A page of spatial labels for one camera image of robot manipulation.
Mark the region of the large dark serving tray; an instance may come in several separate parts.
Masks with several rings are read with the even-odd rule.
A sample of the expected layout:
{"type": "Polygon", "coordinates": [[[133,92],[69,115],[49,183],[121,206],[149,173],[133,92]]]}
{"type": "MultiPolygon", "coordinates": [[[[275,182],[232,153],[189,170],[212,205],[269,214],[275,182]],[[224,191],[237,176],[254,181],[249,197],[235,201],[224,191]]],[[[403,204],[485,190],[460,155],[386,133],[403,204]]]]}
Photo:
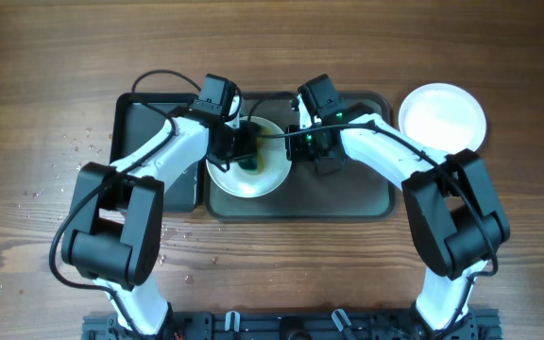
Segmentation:
{"type": "Polygon", "coordinates": [[[225,193],[207,171],[205,207],[226,222],[375,221],[394,210],[393,184],[361,162],[346,157],[345,167],[331,175],[317,175],[309,163],[291,163],[280,187],[253,198],[225,193]]]}

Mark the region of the green yellow sponge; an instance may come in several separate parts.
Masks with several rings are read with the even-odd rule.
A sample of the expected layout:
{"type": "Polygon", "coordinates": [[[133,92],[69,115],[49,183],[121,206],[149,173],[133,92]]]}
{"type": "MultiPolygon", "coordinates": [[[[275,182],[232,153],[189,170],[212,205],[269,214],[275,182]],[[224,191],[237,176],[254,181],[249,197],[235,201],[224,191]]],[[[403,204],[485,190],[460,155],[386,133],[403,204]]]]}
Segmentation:
{"type": "Polygon", "coordinates": [[[254,156],[238,161],[239,167],[249,174],[260,174],[264,170],[264,158],[262,156],[254,156]]]}

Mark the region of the white plate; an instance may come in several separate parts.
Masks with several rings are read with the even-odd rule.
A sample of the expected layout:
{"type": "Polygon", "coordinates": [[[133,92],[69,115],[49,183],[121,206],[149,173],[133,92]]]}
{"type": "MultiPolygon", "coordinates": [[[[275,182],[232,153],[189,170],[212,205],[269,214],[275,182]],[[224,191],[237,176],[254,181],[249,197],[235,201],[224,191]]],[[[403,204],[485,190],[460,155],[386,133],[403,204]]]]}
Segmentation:
{"type": "Polygon", "coordinates": [[[411,139],[451,154],[478,150],[487,134],[481,104],[448,83],[430,83],[410,92],[399,107],[398,125],[411,139]]]}
{"type": "Polygon", "coordinates": [[[261,118],[245,118],[259,125],[257,156],[264,158],[264,170],[260,174],[243,171],[238,161],[218,162],[207,156],[207,171],[222,191],[232,196],[253,198],[267,195],[276,190],[288,177],[292,163],[286,157],[285,141],[276,136],[282,133],[275,123],[261,118]]]}

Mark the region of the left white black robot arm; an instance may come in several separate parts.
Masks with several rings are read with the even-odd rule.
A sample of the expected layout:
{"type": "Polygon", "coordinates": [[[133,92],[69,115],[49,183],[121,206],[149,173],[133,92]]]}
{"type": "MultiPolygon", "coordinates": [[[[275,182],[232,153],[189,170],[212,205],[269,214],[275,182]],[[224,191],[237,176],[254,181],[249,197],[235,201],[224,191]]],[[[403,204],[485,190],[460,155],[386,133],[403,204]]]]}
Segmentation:
{"type": "Polygon", "coordinates": [[[171,304],[152,273],[158,260],[165,192],[203,159],[230,170],[254,156],[262,128],[235,115],[177,107],[160,130],[110,165],[86,164],[77,176],[71,209],[49,254],[62,284],[102,291],[117,313],[108,337],[175,339],[171,304]]]}

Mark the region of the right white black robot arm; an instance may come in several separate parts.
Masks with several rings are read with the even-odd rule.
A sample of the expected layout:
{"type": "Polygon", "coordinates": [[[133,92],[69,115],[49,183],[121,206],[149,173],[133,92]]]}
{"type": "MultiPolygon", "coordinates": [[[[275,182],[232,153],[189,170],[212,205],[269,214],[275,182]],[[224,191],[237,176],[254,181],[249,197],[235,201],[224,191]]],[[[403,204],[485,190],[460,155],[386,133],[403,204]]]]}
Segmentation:
{"type": "Polygon", "coordinates": [[[291,125],[286,132],[289,158],[339,146],[400,189],[413,243],[427,267],[417,316],[436,338],[456,331],[468,314],[475,281],[498,272],[497,251],[510,237],[479,155],[420,144],[362,104],[325,120],[291,125]]]}

